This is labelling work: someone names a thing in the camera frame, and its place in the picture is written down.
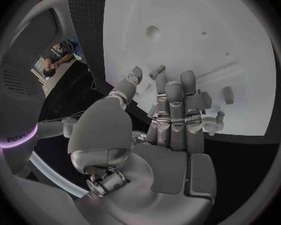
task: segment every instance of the purple light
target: purple light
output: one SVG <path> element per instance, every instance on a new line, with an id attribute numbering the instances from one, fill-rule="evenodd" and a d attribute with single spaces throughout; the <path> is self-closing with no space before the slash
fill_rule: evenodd
<path id="1" fill-rule="evenodd" d="M 37 133 L 37 131 L 38 131 L 38 125 L 36 124 L 35 128 L 26 137 L 14 142 L 0 142 L 0 147 L 3 149 L 10 149 L 10 148 L 17 147 L 27 142 L 29 139 L 33 138 L 34 135 Z"/>

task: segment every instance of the person's arm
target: person's arm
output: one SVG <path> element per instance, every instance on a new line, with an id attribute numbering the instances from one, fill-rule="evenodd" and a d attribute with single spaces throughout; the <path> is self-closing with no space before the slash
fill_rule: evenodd
<path id="1" fill-rule="evenodd" d="M 55 62 L 52 66 L 54 69 L 57 69 L 61 64 L 64 64 L 66 62 L 68 62 L 69 60 L 71 60 L 73 57 L 73 54 L 66 54 L 63 58 L 61 58 L 60 60 L 58 60 L 57 62 Z"/>

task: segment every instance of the man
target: man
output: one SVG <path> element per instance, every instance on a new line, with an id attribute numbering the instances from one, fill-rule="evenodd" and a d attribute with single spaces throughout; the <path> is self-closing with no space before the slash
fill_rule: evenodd
<path id="1" fill-rule="evenodd" d="M 56 69 L 73 59 L 83 60 L 84 55 L 76 38 L 65 40 L 51 48 L 50 55 L 45 57 L 43 75 L 47 78 L 54 76 Z"/>

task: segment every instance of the vent grille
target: vent grille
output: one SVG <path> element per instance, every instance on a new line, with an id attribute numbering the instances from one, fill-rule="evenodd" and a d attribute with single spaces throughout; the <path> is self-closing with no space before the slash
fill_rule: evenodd
<path id="1" fill-rule="evenodd" d="M 21 95 L 38 95 L 36 83 L 30 77 L 30 73 L 12 67 L 6 67 L 2 73 L 2 81 L 7 90 Z"/>

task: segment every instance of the hole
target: hole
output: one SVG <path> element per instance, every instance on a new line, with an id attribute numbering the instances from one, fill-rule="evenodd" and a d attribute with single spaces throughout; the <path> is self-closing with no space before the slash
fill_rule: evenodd
<path id="1" fill-rule="evenodd" d="M 161 36 L 161 31 L 156 26 L 149 26 L 145 30 L 145 34 L 149 39 L 158 39 Z"/>

